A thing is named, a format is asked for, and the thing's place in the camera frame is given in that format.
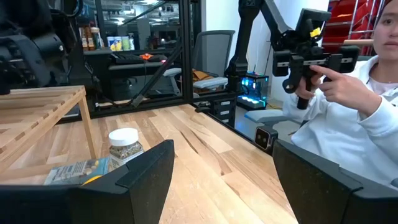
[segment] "wooden table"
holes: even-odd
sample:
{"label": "wooden table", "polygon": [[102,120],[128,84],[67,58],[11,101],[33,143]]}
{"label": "wooden table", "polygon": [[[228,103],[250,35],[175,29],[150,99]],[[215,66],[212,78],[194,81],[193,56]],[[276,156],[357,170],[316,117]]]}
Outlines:
{"label": "wooden table", "polygon": [[[146,150],[173,139],[175,164],[161,224],[297,223],[272,158],[189,105],[94,119],[94,143],[139,130]],[[42,184],[53,166],[89,159],[82,122],[57,125],[0,173],[2,184]]]}
{"label": "wooden table", "polygon": [[15,163],[77,103],[90,156],[95,158],[83,86],[11,90],[9,95],[0,96],[0,172]]}

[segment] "jar of nuts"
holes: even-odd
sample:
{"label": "jar of nuts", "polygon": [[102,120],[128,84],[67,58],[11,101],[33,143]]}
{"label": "jar of nuts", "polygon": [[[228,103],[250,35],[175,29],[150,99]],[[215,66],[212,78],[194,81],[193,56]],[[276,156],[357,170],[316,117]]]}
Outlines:
{"label": "jar of nuts", "polygon": [[122,128],[109,134],[111,166],[117,169],[131,159],[144,153],[144,148],[138,141],[138,131],[134,128]]}

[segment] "hand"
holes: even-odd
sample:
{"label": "hand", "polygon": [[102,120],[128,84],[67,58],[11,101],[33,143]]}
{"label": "hand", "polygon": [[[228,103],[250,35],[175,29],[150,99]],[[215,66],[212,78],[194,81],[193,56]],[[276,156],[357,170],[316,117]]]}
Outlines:
{"label": "hand", "polygon": [[309,99],[313,98],[315,96],[313,93],[315,92],[315,90],[318,89],[319,85],[321,84],[320,79],[322,76],[323,76],[322,73],[318,73],[311,78],[311,82],[312,82],[311,91],[308,91],[305,89],[305,87],[306,87],[305,79],[301,78],[300,83],[298,84],[298,87],[295,92],[296,95],[305,100],[309,100]]}
{"label": "hand", "polygon": [[319,86],[327,101],[358,110],[366,116],[371,116],[379,108],[381,97],[369,90],[361,80],[317,65],[310,68],[332,80]]}

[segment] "office chair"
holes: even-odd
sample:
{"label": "office chair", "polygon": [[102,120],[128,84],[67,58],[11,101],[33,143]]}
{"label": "office chair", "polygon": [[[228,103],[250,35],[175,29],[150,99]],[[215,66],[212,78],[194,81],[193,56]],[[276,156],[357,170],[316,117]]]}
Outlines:
{"label": "office chair", "polygon": [[[228,84],[224,71],[228,66],[234,30],[213,30],[198,34],[192,55],[192,68],[203,71],[214,78],[193,84],[194,88],[214,90]],[[172,68],[165,72],[164,77],[172,77],[181,73],[181,68]]]}
{"label": "office chair", "polygon": [[[355,69],[361,68],[370,58],[371,57],[369,56],[359,56]],[[270,128],[272,128],[275,124],[283,121],[293,121],[300,124],[298,121],[292,120],[289,117],[284,116],[282,110],[249,111],[244,115],[244,117],[255,123],[262,123]],[[306,122],[308,121],[303,121],[300,127],[302,127]]]}

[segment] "black robotic arm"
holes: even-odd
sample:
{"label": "black robotic arm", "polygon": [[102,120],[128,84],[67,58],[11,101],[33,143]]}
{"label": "black robotic arm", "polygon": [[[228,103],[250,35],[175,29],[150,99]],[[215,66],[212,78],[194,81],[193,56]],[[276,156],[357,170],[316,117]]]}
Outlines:
{"label": "black robotic arm", "polygon": [[[262,12],[271,32],[271,46],[274,49],[272,71],[276,77],[289,78],[283,82],[287,93],[294,93],[302,77],[306,79],[306,89],[311,90],[310,77],[314,73],[310,65],[321,65],[337,72],[354,70],[359,56],[355,46],[343,46],[337,54],[323,52],[317,42],[322,39],[323,28],[329,20],[330,12],[302,9],[296,29],[290,28],[283,20],[274,0],[239,0],[238,41],[235,55],[231,59],[225,76],[228,77],[228,91],[241,90],[241,79],[246,76],[248,61],[246,53],[254,19]],[[308,100],[299,99],[297,108],[306,109]]]}

